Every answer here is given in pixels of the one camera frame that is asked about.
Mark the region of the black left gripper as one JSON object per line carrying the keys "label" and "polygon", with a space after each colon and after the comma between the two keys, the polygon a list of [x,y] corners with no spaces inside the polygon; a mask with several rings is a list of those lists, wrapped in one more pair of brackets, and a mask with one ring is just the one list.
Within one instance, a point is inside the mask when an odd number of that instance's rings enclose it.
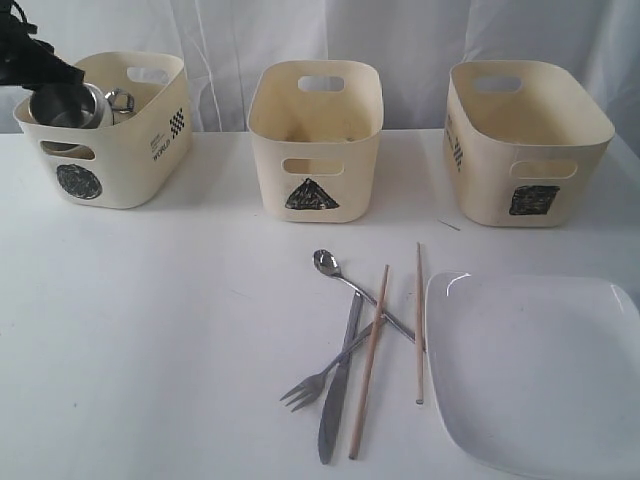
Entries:
{"label": "black left gripper", "polygon": [[1,2],[1,85],[38,90],[44,84],[79,85],[84,71],[55,55],[53,47],[29,35],[15,1]]}

